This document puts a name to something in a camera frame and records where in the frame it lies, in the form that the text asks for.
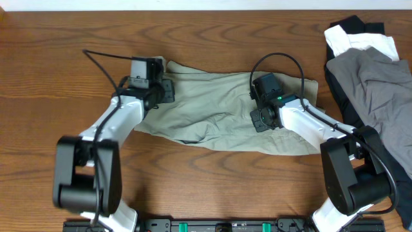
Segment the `khaki grey shorts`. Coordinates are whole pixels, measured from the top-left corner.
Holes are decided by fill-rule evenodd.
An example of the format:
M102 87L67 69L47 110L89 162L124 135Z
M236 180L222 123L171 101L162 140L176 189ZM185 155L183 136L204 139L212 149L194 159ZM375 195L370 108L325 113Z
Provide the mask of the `khaki grey shorts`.
M269 155L311 155L318 151L298 134L275 129L258 133L250 112L248 72L209 73L174 61L164 77L175 100L150 110L136 131L214 151L257 151Z

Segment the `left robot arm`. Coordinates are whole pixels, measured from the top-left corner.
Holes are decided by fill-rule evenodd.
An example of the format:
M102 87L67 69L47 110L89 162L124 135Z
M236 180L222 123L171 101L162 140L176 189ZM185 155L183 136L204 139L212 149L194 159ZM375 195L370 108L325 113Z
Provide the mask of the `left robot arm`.
M76 212L63 231L143 231L138 212L122 200L120 148L149 110L174 102L173 82L163 78L161 57L131 58L107 110L77 136L57 143L53 204Z

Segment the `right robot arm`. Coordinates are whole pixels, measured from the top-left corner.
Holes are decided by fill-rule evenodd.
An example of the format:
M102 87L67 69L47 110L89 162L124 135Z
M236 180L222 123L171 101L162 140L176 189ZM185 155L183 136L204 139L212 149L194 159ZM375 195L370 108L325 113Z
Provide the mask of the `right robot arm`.
M251 112L258 132L284 128L318 149L328 198L305 225L306 231L383 231L383 215L398 202L395 178L382 153L377 132L356 129L327 116L302 95L286 94L274 74L250 80L257 109Z

